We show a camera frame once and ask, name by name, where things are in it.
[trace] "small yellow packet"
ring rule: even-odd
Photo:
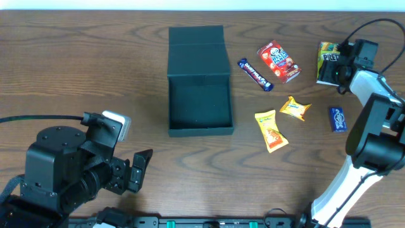
[[[258,121],[269,153],[289,143],[278,131],[276,125],[276,110],[265,113],[256,113],[254,114],[254,117]]]
[[[293,117],[305,121],[304,114],[310,106],[311,104],[299,104],[292,96],[289,96],[289,100],[281,107],[280,112],[292,115]]]

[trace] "blue candy bar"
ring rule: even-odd
[[[347,131],[346,121],[342,108],[329,108],[330,122],[332,124],[333,132]]]

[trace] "wood grain surface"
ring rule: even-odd
[[[331,132],[328,107],[343,107],[349,128],[362,109],[352,94],[315,84],[319,42],[340,42],[364,22],[382,17],[405,23],[400,13],[1,11],[0,117],[113,110],[132,118],[128,141],[117,145],[115,156],[131,160],[134,152],[154,150],[142,190],[123,196],[101,190],[74,216],[105,206],[164,217],[261,217],[275,207],[299,213],[327,188],[346,155],[348,133]],[[235,132],[169,138],[168,28],[197,25],[225,27]],[[389,23],[366,27],[354,38],[379,43],[376,69],[394,59],[403,42]],[[256,55],[273,39],[302,68],[288,84]],[[275,84],[272,92],[263,92],[237,66],[242,57]],[[401,58],[385,73],[401,96],[404,71]],[[288,95],[312,104],[305,122],[278,112]],[[254,114],[272,109],[290,144],[269,154]],[[36,134],[54,125],[85,130],[69,120],[1,124],[1,188],[24,173],[25,152]],[[375,184],[349,214],[368,216],[374,227],[403,227],[404,174],[393,172]]]

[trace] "dark green box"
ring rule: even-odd
[[[169,136],[234,131],[222,26],[169,28]]]

